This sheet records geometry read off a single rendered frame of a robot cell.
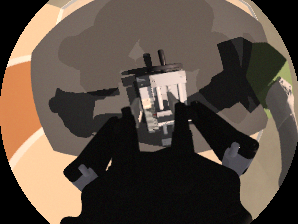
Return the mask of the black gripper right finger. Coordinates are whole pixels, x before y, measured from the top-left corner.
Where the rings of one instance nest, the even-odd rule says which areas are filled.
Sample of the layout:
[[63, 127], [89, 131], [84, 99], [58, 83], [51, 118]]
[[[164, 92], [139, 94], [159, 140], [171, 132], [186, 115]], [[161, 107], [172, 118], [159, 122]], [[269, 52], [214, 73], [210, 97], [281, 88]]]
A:
[[236, 130], [201, 102], [192, 101], [190, 105], [185, 105], [171, 91], [166, 93], [174, 117], [166, 173], [169, 189], [184, 194], [191, 191], [196, 183], [197, 161], [188, 120], [192, 121], [222, 165], [234, 170], [239, 177], [244, 174], [258, 151], [258, 141]]

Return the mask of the grey bench vise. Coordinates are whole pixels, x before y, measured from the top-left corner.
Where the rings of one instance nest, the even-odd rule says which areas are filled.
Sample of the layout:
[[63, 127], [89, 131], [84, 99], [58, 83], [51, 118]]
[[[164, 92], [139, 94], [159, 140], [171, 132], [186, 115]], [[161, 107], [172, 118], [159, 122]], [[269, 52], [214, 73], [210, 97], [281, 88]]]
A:
[[[180, 102], [183, 102], [184, 99], [184, 103], [187, 105], [186, 76], [185, 70], [170, 71], [172, 68], [183, 67], [182, 63], [166, 65], [164, 51], [162, 49], [158, 50], [158, 55], [161, 66], [148, 68], [147, 72], [161, 70], [161, 73], [136, 77], [136, 81], [140, 90], [139, 94], [143, 103], [142, 106], [144, 115], [146, 116], [145, 119], [147, 120], [146, 123], [148, 124], [147, 127], [149, 128], [148, 131], [150, 133], [161, 131], [162, 146], [165, 146], [171, 145], [174, 123], [174, 117], [168, 105], [166, 92], [171, 91]], [[163, 108], [163, 106], [165, 107]]]

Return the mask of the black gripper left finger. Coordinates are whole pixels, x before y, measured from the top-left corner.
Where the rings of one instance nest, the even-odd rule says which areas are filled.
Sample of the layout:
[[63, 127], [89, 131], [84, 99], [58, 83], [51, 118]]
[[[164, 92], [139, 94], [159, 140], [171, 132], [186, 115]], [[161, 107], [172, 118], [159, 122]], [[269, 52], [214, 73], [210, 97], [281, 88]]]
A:
[[120, 197], [129, 197], [136, 192], [134, 152], [140, 151], [137, 135], [143, 112], [140, 98], [135, 98], [131, 106], [122, 108], [121, 112], [122, 118], [108, 119], [80, 155], [64, 169], [64, 176], [81, 192], [106, 171], [111, 158], [107, 186]]

